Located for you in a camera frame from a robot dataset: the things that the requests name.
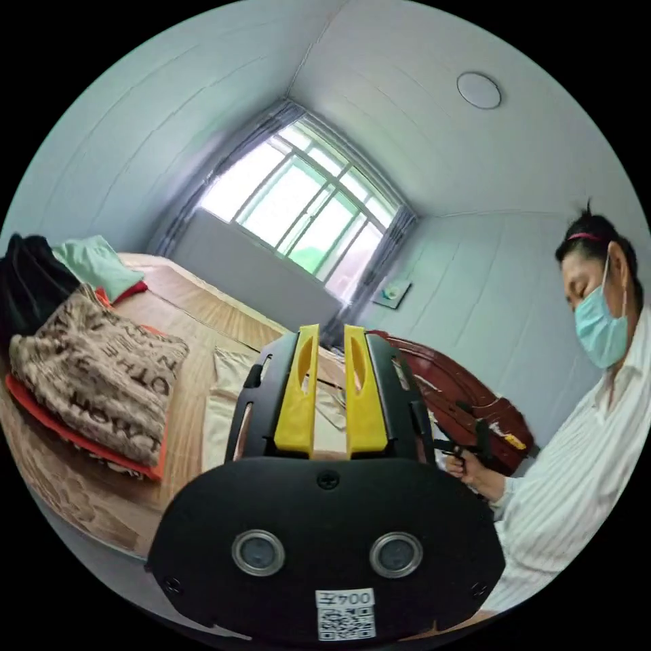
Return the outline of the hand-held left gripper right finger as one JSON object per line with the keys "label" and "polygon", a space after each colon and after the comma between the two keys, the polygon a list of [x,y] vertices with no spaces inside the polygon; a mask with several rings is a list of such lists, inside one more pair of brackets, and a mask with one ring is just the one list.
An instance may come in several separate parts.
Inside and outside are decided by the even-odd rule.
{"label": "hand-held left gripper right finger", "polygon": [[370,350],[363,328],[344,327],[347,456],[379,454],[387,431]]}

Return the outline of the person's right hand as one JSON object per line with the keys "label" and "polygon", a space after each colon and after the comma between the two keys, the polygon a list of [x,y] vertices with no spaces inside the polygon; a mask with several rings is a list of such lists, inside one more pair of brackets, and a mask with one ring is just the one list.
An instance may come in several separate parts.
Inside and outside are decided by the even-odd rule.
{"label": "person's right hand", "polygon": [[457,449],[458,454],[446,456],[444,468],[448,474],[461,480],[476,493],[489,499],[490,471],[478,458],[467,450]]}

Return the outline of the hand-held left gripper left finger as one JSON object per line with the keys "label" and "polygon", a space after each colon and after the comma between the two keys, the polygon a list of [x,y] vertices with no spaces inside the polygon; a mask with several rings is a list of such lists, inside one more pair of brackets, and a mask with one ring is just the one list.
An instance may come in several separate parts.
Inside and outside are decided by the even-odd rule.
{"label": "hand-held left gripper left finger", "polygon": [[301,326],[273,438],[281,453],[300,458],[314,453],[318,350],[319,326]]}

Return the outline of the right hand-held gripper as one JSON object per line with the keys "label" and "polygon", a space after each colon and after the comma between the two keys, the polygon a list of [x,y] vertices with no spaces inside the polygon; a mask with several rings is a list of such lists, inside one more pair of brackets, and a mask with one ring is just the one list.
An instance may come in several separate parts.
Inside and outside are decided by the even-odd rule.
{"label": "right hand-held gripper", "polygon": [[462,458],[462,451],[476,452],[477,419],[465,403],[448,400],[432,401],[432,436],[442,453]]}

